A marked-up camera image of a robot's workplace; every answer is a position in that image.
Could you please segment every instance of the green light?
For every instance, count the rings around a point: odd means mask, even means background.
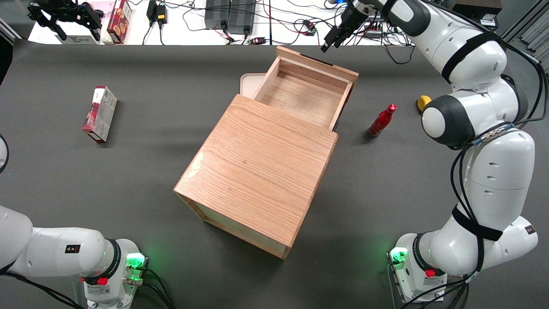
[[[391,250],[390,255],[391,255],[391,258],[393,259],[393,263],[395,264],[404,263],[404,259],[408,255],[408,249],[396,247]]]
[[[145,264],[145,256],[141,253],[130,253],[126,256],[126,265],[130,267],[143,267]]]

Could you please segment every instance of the black table surface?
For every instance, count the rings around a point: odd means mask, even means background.
[[[441,228],[456,202],[449,171],[457,153],[425,135],[415,106],[420,95],[438,97],[450,87],[418,51],[409,64],[396,65],[381,47],[326,54],[314,46],[292,48],[360,77],[286,261],[204,223],[172,192],[239,91],[240,77],[266,72],[273,46],[18,41],[0,87],[0,132],[10,148],[0,204],[27,215],[36,227],[84,227],[133,240],[167,281],[178,309],[392,308],[385,252],[402,234]],[[391,52],[406,60],[410,50]],[[529,68],[511,60],[511,73],[526,80]],[[97,85],[107,85],[120,100],[104,145],[81,131]],[[398,106],[393,122],[379,138],[365,138],[391,103]],[[540,134],[546,128],[527,128],[537,151],[523,216],[536,226],[539,244],[520,259],[483,271],[471,284],[467,308],[544,308],[549,301],[549,143]],[[74,295],[74,279],[37,281]],[[0,278],[0,291],[1,308],[65,308],[12,279]],[[448,299],[431,307],[445,308]],[[133,308],[163,305],[140,288]]]

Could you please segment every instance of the red box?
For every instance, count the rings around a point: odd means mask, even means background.
[[[113,38],[115,44],[124,44],[126,33],[130,27],[131,16],[130,4],[126,0],[116,0],[107,27],[107,32]]]

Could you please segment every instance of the white tray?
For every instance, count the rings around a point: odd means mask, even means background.
[[[253,99],[252,96],[257,90],[257,87],[263,82],[264,77],[265,73],[248,73],[242,75],[240,78],[240,94]]]

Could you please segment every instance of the black box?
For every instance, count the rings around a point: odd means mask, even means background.
[[[501,0],[456,0],[452,10],[469,18],[492,20],[502,8]]]
[[[256,0],[231,0],[229,33],[251,35],[254,30]]]
[[[230,0],[206,0],[204,23],[208,29],[223,29],[229,20]]]

